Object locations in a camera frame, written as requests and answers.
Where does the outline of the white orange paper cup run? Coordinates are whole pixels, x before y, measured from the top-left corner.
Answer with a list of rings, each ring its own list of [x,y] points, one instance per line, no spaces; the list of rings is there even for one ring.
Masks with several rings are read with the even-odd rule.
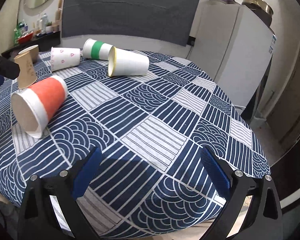
[[[44,129],[68,96],[65,81],[52,75],[11,96],[13,114],[21,128],[40,139]]]

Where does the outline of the brown kraft paper cup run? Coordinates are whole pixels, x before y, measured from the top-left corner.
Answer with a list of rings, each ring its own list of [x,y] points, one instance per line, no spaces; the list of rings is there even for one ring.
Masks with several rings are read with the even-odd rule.
[[[19,89],[24,89],[34,84],[37,81],[37,75],[34,70],[30,52],[17,55],[14,62],[19,65],[20,73],[17,77]]]

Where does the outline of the white cup pink hearts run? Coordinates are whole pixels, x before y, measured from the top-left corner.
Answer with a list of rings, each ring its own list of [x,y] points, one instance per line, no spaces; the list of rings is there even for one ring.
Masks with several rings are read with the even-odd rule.
[[[75,67],[80,64],[81,50],[79,48],[51,48],[51,71]]]

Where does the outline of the white green paper cup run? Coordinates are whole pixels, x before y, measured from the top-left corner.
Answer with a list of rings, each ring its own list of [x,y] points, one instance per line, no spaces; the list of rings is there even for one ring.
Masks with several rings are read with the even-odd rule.
[[[89,38],[84,43],[82,55],[86,59],[108,61],[112,47],[111,44]]]

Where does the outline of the white yellow-rim paper cup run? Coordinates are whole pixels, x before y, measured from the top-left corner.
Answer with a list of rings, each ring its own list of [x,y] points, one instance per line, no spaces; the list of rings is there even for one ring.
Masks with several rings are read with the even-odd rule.
[[[148,72],[147,56],[112,47],[109,52],[108,76],[136,76]]]

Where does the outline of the red bowl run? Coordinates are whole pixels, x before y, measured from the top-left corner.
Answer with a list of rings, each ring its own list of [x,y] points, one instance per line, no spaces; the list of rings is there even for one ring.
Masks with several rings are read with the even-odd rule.
[[[18,44],[25,44],[26,42],[31,41],[33,38],[33,33],[28,33],[26,35],[21,36],[17,39]]]

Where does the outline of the green plastic bottle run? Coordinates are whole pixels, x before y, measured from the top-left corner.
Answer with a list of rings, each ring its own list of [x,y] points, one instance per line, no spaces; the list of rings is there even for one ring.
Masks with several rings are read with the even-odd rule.
[[[18,39],[19,39],[19,30],[17,28],[14,29],[14,38],[13,38],[13,44],[16,45],[18,44]]]

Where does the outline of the dark side shelf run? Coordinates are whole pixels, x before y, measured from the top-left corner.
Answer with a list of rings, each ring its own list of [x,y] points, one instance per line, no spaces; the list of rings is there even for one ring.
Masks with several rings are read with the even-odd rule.
[[[6,51],[2,52],[2,56],[6,59],[11,57],[11,54],[15,51],[21,51],[27,47],[38,45],[39,51],[48,51],[51,47],[56,47],[61,44],[61,32],[45,34],[42,37],[34,38],[33,40],[27,41],[23,44],[15,45]]]

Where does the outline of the small potted plant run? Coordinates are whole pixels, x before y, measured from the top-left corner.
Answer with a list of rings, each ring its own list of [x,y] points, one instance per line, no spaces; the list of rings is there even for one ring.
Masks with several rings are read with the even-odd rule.
[[[47,34],[49,33],[53,33],[53,26],[52,26],[52,22],[47,22],[46,24],[46,28],[45,28],[45,31]]]

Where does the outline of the white spray bottle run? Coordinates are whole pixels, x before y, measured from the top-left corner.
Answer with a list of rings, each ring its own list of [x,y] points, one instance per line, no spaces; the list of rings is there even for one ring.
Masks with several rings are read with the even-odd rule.
[[[48,20],[48,16],[46,13],[43,13],[42,17],[41,17],[41,20],[42,20],[42,29],[45,30],[49,20]]]

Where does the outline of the blue white patterned tablecloth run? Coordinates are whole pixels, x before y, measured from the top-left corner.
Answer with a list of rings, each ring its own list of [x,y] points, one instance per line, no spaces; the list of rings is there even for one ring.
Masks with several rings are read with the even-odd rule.
[[[145,52],[144,76],[109,77],[106,61],[60,70],[68,96],[42,139],[12,112],[18,83],[0,85],[0,193],[20,206],[30,176],[69,169],[94,147],[103,158],[78,204],[104,238],[137,238],[216,217],[224,200],[200,161],[204,146],[245,175],[270,172],[262,147],[226,94],[194,63]]]

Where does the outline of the white refrigerator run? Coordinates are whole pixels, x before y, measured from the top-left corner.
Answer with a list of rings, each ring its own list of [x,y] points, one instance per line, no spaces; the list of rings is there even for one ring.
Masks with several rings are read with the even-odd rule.
[[[248,7],[207,4],[190,61],[221,87],[231,102],[245,108],[273,55],[276,37]]]

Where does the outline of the dark grey covered television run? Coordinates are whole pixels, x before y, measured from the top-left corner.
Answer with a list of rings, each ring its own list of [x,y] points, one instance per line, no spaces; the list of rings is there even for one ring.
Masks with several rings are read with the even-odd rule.
[[[199,0],[64,0],[62,36],[125,35],[188,42]]]

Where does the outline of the metal cooking pot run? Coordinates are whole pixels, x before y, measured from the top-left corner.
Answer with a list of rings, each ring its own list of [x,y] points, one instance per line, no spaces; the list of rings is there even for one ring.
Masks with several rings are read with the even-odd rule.
[[[267,27],[271,26],[274,11],[267,2],[264,0],[242,0],[242,5],[248,7]]]

